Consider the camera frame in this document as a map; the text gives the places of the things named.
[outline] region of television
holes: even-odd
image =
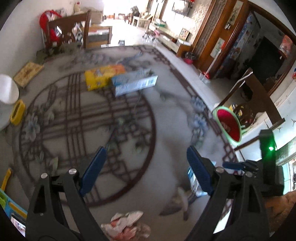
[[[191,2],[176,0],[173,5],[172,11],[178,14],[187,16],[191,9]]]

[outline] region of yellow package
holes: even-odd
[[[122,64],[107,65],[84,72],[87,90],[102,88],[111,83],[111,77],[124,74],[126,71]]]

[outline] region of wallpaper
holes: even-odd
[[[195,36],[205,18],[211,0],[196,0],[188,17],[177,14],[172,11],[174,0],[168,0],[162,20],[167,23],[168,28],[179,35],[182,28],[190,32],[187,41],[193,43]]]

